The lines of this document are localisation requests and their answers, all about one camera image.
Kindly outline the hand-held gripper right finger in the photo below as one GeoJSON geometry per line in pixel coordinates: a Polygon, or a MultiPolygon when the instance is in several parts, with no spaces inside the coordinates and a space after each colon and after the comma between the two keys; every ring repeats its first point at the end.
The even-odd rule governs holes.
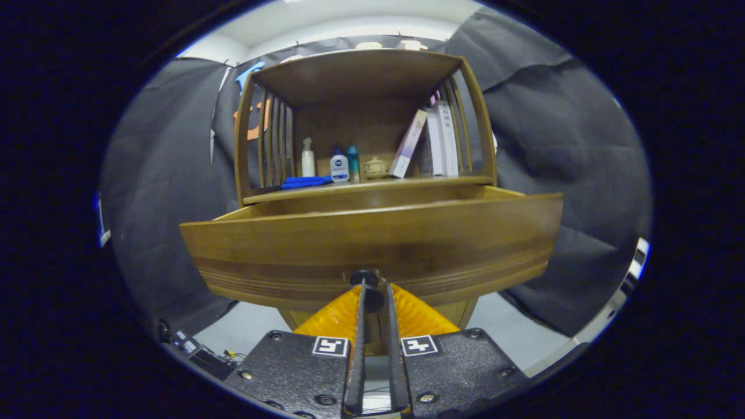
{"type": "Polygon", "coordinates": [[[484,329],[454,326],[393,283],[386,310],[389,395],[402,418],[472,418],[530,384],[484,329]]]}

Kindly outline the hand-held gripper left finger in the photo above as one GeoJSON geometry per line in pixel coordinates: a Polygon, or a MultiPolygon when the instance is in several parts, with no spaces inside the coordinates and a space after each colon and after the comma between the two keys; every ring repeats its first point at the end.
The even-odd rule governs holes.
{"type": "Polygon", "coordinates": [[[351,338],[269,331],[224,380],[247,402],[281,417],[352,418],[364,394],[367,288],[349,290],[351,338]]]}

